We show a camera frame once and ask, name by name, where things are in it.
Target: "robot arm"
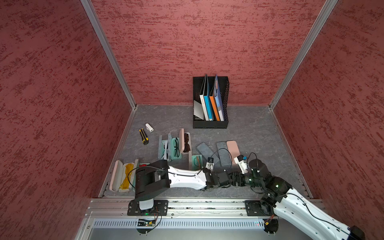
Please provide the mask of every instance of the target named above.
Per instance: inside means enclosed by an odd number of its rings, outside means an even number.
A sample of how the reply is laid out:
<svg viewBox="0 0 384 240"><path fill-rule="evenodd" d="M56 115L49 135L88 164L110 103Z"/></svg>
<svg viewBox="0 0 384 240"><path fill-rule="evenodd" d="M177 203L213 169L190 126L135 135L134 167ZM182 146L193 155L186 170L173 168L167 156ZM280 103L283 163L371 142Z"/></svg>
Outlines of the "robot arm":
<svg viewBox="0 0 384 240"><path fill-rule="evenodd" d="M314 240L365 240L358 227L349 228L317 208L296 189L280 177L272 176L266 165L254 159L245 166L238 161L242 172L211 172L181 170L159 160L136 171L135 200L140 210L150 211L153 198L171 187L190 187L196 190L213 190L233 186L260 187L264 196L259 201L261 211L284 218ZM266 232L275 232L266 228Z"/></svg>

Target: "eyeglasses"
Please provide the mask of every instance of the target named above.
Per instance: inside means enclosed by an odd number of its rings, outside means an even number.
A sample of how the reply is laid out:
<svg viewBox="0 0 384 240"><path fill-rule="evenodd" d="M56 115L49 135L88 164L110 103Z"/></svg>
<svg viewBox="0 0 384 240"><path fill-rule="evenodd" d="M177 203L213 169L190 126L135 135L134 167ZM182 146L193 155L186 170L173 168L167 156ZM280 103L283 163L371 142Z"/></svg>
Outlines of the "eyeglasses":
<svg viewBox="0 0 384 240"><path fill-rule="evenodd" d="M189 152L191 150L188 142L189 142L189 136L187 133L184 133L184 152Z"/></svg>
<svg viewBox="0 0 384 240"><path fill-rule="evenodd" d="M193 164L194 164L196 167L198 167L199 170L201 169L200 158L199 158L199 156L196 156L196 160L193 162Z"/></svg>
<svg viewBox="0 0 384 240"><path fill-rule="evenodd" d="M175 139L175 153L174 153L174 156L175 157L179 157L180 156L180 150L179 150L179 139Z"/></svg>

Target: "black mounting plate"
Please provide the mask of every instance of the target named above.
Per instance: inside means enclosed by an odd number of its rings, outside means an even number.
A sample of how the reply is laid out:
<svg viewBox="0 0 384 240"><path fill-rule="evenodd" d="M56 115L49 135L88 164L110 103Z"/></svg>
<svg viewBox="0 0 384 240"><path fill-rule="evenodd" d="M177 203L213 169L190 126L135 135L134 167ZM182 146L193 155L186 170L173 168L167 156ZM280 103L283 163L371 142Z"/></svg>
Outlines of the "black mounting plate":
<svg viewBox="0 0 384 240"><path fill-rule="evenodd" d="M258 216L258 217L270 217L269 215L266 215L262 212L260 207L260 201L252 201L252 200L246 200L245 203L245 209L247 210L247 216Z"/></svg>
<svg viewBox="0 0 384 240"><path fill-rule="evenodd" d="M131 200L128 205L128 216L147 216L149 213L153 214L157 210L161 216L166 216L168 212L168 200L154 200L153 208L145 211L140 210L139 201Z"/></svg>

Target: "cable wire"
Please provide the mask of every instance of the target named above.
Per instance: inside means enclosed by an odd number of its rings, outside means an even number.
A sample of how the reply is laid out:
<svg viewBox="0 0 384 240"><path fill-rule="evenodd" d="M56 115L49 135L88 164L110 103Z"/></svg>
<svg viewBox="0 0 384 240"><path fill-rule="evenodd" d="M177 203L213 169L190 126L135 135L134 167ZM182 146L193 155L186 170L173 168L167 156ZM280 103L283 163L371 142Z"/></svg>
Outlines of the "cable wire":
<svg viewBox="0 0 384 240"><path fill-rule="evenodd" d="M225 149L225 150L229 153L229 156L231 157L231 166L230 166L228 169L225 169L225 171L229 171L229 170L231 169L231 167L232 167L232 155L231 155L231 153L228 151L228 149L226 149L226 148L220 148L220 149L218 149L216 152L212 153L211 157L212 157L213 155L215 155L215 153L218 153L219 150L221 150L221 149Z"/></svg>
<svg viewBox="0 0 384 240"><path fill-rule="evenodd" d="M258 159L256 153L251 152L251 153L249 154L248 158L247 158L247 167L248 167L248 161L249 161L249 158L251 157L252 153L255 155L256 159Z"/></svg>
<svg viewBox="0 0 384 240"><path fill-rule="evenodd" d="M272 214L272 216L270 216L270 217L269 217L267 220L265 220L264 222L267 222L267 221L269 221L269 220L272 220L274 216L275 216L275 215Z"/></svg>
<svg viewBox="0 0 384 240"><path fill-rule="evenodd" d="M252 189L252 186L250 186L250 187L251 187L251 190L252 190L254 193L256 193L256 194L264 194L263 192L255 192L255 190Z"/></svg>
<svg viewBox="0 0 384 240"><path fill-rule="evenodd" d="M343 229L341 229L340 227L334 225L333 223L331 223L331 222L329 222L329 221L327 221L327 220L323 220L323 219L318 218L318 217L316 217L315 215L313 215L313 214L311 213L310 209L308 208L307 203L306 203L303 199L301 199L299 196L297 196L296 194L293 194L293 193L286 193L286 194L283 194L283 195L278 196L277 198L282 197L282 196L286 196L286 195L288 195L288 194L290 194L290 195L294 195L294 196L296 196L298 199L300 199L300 200L303 202L303 204L305 205L305 207L308 209L308 212L312 215L312 217L316 218L317 220L326 222L326 223L328 223L328 224L330 224L330 225L336 227L338 230L342 231L343 233L345 233L345 234L347 234L348 236L351 236L351 237L353 237L354 239L357 240L357 238L355 238L355 237L352 236L351 234L345 232Z"/></svg>
<svg viewBox="0 0 384 240"><path fill-rule="evenodd" d="M159 221L158 224L156 224L156 226L154 226L154 227L151 229L151 231L154 230L154 229L161 223L161 220L163 219L163 215L159 212L159 210L157 209L157 207L156 207L156 210L157 210L157 217L159 217L159 214L160 214L160 221Z"/></svg>

